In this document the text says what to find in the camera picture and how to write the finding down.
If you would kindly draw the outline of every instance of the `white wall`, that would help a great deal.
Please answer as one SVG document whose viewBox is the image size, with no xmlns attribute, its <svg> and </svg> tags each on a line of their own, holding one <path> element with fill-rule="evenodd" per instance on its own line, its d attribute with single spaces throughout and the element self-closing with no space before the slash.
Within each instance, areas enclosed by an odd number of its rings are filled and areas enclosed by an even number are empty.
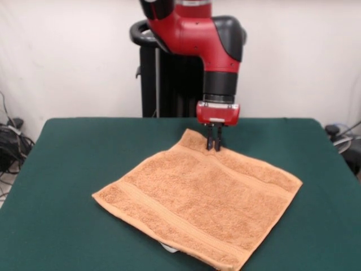
<svg viewBox="0 0 361 271">
<path fill-rule="evenodd" d="M 248 32 L 244 117 L 361 118 L 361 2 L 215 0 Z M 0 0 L 0 88 L 37 138 L 51 117 L 140 117 L 136 0 Z"/>
</svg>

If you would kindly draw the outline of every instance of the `towel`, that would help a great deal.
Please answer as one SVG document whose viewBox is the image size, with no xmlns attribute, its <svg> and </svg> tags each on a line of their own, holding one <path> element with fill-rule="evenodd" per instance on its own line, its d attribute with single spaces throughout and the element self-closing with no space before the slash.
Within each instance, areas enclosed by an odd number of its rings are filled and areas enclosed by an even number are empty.
<svg viewBox="0 0 361 271">
<path fill-rule="evenodd" d="M 93 198 L 153 239 L 218 270 L 240 270 L 291 204 L 302 182 L 227 148 L 205 149 L 186 130 Z"/>
</svg>

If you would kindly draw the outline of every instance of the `red robot arm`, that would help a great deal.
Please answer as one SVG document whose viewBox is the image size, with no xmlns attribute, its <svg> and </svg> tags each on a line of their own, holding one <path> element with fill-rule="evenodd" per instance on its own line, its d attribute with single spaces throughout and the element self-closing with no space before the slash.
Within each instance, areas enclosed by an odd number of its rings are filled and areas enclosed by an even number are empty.
<svg viewBox="0 0 361 271">
<path fill-rule="evenodd" d="M 211 17 L 210 4 L 195 18 L 194 8 L 176 8 L 175 0 L 140 3 L 149 28 L 164 51 L 199 56 L 203 61 L 204 89 L 203 101 L 197 105 L 198 121 L 236 125 L 240 110 L 234 99 L 245 43 L 245 32 L 238 20 L 231 16 Z"/>
</svg>

